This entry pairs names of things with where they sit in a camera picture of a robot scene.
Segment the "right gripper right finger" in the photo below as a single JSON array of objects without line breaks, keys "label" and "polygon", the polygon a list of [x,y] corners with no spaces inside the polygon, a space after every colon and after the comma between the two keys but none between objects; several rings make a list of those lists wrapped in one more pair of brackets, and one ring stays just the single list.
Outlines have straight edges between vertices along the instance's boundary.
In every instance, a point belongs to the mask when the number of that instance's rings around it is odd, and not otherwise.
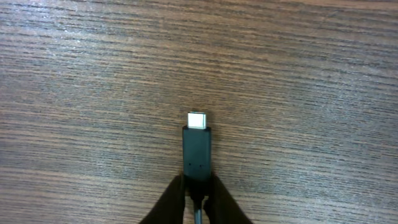
[{"label": "right gripper right finger", "polygon": [[212,175],[204,210],[210,224],[252,224],[220,178]]}]

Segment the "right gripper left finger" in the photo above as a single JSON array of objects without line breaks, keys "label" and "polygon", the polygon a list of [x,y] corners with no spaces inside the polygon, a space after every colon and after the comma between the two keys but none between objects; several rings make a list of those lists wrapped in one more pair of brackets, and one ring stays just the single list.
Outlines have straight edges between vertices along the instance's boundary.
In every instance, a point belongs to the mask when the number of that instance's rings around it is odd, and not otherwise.
[{"label": "right gripper left finger", "polygon": [[175,176],[140,224],[182,224],[185,210],[183,175]]}]

